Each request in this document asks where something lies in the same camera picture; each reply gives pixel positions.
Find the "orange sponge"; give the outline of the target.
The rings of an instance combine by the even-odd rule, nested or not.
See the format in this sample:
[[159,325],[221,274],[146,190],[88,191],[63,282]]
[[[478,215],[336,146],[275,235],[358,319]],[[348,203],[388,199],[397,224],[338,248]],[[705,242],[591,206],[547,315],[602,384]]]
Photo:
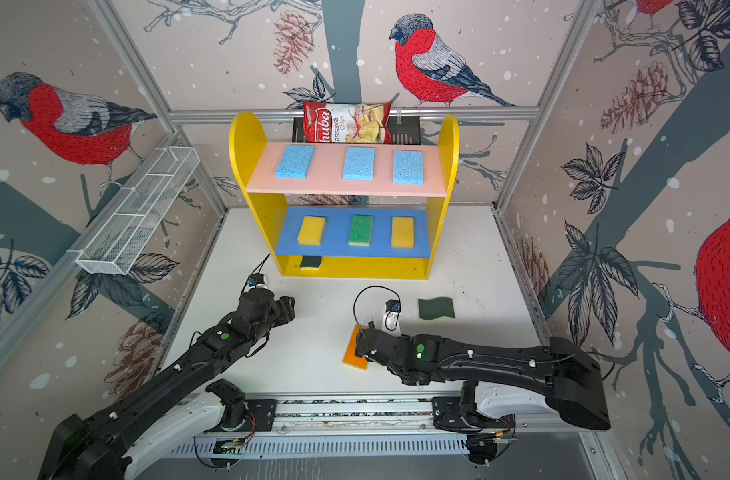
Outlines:
[[360,327],[355,326],[350,336],[342,363],[348,367],[352,367],[361,371],[367,370],[368,362],[365,358],[356,355],[357,338],[360,333]]

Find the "dark green wavy sponge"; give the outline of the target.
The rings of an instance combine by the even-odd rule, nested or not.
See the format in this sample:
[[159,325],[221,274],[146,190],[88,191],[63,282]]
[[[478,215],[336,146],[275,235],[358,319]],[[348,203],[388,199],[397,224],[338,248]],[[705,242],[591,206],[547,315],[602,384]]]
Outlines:
[[322,260],[321,256],[303,256],[299,268],[302,270],[317,270],[320,268]]
[[450,297],[435,297],[431,299],[419,299],[418,316],[422,321],[434,321],[442,319],[454,319],[455,308],[453,299]]

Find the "yellow sponge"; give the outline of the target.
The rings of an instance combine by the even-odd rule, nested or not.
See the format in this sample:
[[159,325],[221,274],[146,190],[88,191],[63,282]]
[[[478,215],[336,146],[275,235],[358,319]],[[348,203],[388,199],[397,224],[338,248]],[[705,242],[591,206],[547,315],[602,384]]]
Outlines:
[[413,217],[392,218],[391,247],[413,249],[415,245],[415,222]]
[[301,246],[320,247],[326,228],[326,218],[305,216],[297,235],[297,243]]

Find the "light blue sponge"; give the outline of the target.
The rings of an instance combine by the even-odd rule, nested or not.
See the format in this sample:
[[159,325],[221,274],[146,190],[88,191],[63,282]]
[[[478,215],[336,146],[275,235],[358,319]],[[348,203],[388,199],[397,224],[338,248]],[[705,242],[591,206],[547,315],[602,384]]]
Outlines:
[[343,178],[345,180],[372,181],[374,162],[374,148],[348,147],[344,160]]
[[310,145],[287,145],[275,169],[275,177],[280,179],[305,179],[315,148]]
[[422,185],[423,154],[420,151],[396,150],[393,153],[392,181],[395,184]]

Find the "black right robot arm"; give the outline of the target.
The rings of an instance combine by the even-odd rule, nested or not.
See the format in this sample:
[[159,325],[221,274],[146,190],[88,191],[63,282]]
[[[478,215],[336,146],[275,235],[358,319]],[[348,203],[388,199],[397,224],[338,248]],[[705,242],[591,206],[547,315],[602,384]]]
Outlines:
[[564,338],[552,337],[547,346],[503,348],[429,334],[395,337],[370,327],[357,333],[355,355],[386,367],[405,385],[513,386],[541,395],[569,425],[595,431],[611,427],[600,365]]

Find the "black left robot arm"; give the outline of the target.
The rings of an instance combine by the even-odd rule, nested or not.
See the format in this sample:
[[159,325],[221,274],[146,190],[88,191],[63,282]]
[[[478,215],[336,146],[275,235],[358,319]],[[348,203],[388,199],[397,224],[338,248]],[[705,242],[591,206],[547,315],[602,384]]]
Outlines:
[[53,432],[41,479],[134,479],[173,448],[247,416],[243,392],[221,379],[266,345],[272,328],[295,317],[295,300],[263,287],[240,296],[235,311],[205,330],[167,368],[87,419],[73,414]]

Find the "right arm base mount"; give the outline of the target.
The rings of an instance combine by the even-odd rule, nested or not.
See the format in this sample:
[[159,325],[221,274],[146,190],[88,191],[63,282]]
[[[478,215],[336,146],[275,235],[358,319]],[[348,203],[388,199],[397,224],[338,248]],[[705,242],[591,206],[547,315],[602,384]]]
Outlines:
[[465,381],[459,396],[433,397],[433,425],[438,430],[457,434],[477,434],[486,429],[514,432],[516,416],[493,417],[477,409],[475,393],[477,381]]

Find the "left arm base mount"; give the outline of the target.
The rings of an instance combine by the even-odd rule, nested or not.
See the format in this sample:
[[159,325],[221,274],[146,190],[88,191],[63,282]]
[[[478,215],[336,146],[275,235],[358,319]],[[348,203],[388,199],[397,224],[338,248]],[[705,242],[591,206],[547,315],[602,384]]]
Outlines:
[[205,433],[263,433],[272,430],[278,402],[270,398],[248,398],[243,390],[220,379],[212,382],[198,394],[196,407],[206,407],[207,417],[202,423]]

